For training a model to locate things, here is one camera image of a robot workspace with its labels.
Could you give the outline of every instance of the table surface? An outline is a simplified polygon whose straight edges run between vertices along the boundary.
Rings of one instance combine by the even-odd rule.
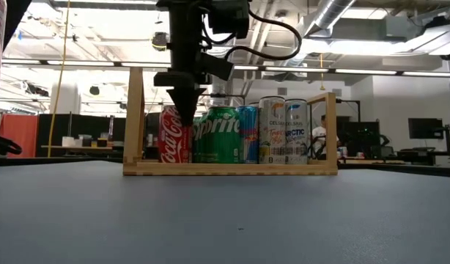
[[[0,167],[0,263],[450,263],[450,178]]]

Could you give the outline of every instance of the green can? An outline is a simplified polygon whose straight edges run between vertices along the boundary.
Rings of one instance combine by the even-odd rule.
[[[199,134],[201,132],[201,117],[193,118],[193,163],[199,161]]]
[[[194,117],[193,119],[193,163],[203,163],[202,153],[204,152],[204,133],[205,117],[207,113],[203,113],[202,117]]]
[[[240,118],[234,107],[212,106],[201,125],[202,162],[240,163]]]

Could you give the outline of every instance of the can lid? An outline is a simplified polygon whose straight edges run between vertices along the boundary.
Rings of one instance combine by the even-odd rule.
[[[285,101],[287,102],[287,101],[290,101],[290,100],[302,100],[302,101],[305,101],[305,102],[306,102],[305,99],[298,99],[298,98],[287,99],[287,100],[285,100]]]
[[[264,96],[260,100],[265,99],[265,98],[279,98],[279,99],[285,100],[285,98],[283,98],[282,96],[277,96],[277,95]]]
[[[257,107],[256,106],[248,106],[248,105],[246,105],[246,106],[238,106],[237,107],[237,109],[241,109],[241,108],[255,108],[255,109],[257,109]]]
[[[234,109],[235,107],[234,106],[211,106],[209,108],[210,109],[212,109],[212,108]]]

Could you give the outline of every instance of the computer monitor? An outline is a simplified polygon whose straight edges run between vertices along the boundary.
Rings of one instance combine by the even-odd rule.
[[[350,157],[362,152],[367,158],[372,158],[372,147],[380,146],[379,122],[342,122],[337,131]]]
[[[409,138],[443,139],[441,118],[409,118]]]

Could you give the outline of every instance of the blue can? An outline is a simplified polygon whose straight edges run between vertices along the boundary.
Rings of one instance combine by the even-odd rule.
[[[255,106],[239,106],[237,111],[240,115],[240,163],[257,164],[259,109]]]

